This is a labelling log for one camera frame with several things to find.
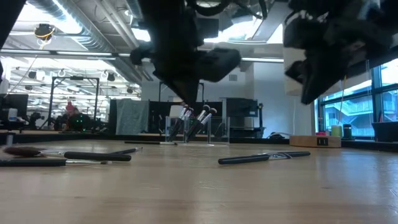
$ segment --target gray curtain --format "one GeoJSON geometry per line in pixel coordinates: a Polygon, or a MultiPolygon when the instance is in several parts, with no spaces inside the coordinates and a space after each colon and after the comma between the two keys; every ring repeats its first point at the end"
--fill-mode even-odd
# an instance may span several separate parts
{"type": "Polygon", "coordinates": [[[118,124],[116,134],[137,135],[147,131],[149,101],[130,99],[116,100],[118,107],[118,124]]]}

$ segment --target glass wall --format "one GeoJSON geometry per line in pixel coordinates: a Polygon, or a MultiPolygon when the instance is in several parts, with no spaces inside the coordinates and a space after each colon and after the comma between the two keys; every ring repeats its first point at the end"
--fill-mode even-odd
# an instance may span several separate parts
{"type": "Polygon", "coordinates": [[[372,139],[374,122],[398,121],[398,59],[370,70],[371,80],[319,99],[319,131],[351,124],[357,139],[372,139]]]}

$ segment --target brush bristles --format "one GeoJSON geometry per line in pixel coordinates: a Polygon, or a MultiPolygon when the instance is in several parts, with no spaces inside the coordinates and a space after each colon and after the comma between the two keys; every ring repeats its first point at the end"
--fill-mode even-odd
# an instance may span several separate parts
{"type": "Polygon", "coordinates": [[[8,147],[5,148],[3,152],[22,157],[35,157],[40,155],[40,151],[35,147],[8,147]]]}

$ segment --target table surface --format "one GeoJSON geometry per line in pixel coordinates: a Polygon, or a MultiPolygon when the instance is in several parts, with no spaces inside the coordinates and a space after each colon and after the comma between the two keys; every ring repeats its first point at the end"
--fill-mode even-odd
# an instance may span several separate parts
{"type": "MultiPolygon", "coordinates": [[[[121,141],[29,145],[87,152],[134,147],[121,141]]],[[[260,144],[141,146],[131,162],[2,167],[0,223],[398,223],[397,154],[260,144]],[[276,151],[312,155],[217,164],[220,157],[276,151]]]]}

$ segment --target desk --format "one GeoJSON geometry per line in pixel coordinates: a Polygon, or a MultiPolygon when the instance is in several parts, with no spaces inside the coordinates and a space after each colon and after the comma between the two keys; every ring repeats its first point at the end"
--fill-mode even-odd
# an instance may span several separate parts
{"type": "MultiPolygon", "coordinates": [[[[121,141],[29,145],[86,152],[134,147],[121,141]]],[[[142,146],[131,162],[108,166],[1,168],[0,223],[398,223],[397,154],[262,144],[142,146]],[[270,151],[312,155],[217,164],[220,157],[270,151]]]]}

